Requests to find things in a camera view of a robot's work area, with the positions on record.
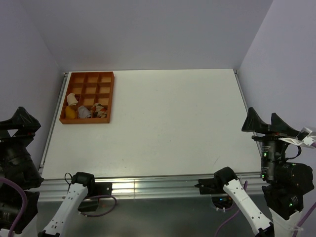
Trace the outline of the grey sock red stripes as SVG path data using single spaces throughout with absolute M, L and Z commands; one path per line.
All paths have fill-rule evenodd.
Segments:
M 78 118 L 79 119 L 89 119 L 92 118 L 91 111 L 85 106 L 78 107 Z

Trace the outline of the tan argyle sock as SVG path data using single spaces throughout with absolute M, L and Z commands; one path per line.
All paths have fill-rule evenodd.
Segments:
M 104 119 L 107 117 L 107 109 L 100 103 L 95 103 L 92 106 L 92 114 L 94 118 Z

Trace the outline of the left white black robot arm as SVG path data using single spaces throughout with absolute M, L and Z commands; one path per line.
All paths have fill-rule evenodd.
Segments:
M 26 147 L 40 128 L 24 107 L 0 123 L 0 235 L 2 237 L 62 237 L 86 197 L 96 192 L 94 175 L 76 173 L 52 220 L 37 232 L 39 192 L 44 179 Z

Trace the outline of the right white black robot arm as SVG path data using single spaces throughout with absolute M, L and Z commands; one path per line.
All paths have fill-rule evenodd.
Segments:
M 256 237 L 296 236 L 304 208 L 303 196 L 315 188 L 313 170 L 306 164 L 292 162 L 285 152 L 289 145 L 298 148 L 298 155 L 303 147 L 315 148 L 316 130 L 310 127 L 295 130 L 276 113 L 271 115 L 270 123 L 265 123 L 253 107 L 248 109 L 241 130 L 254 132 L 252 139 L 261 143 L 260 175 L 267 183 L 262 191 L 272 220 L 260 211 L 231 168 L 215 172 L 215 190 L 233 199 Z

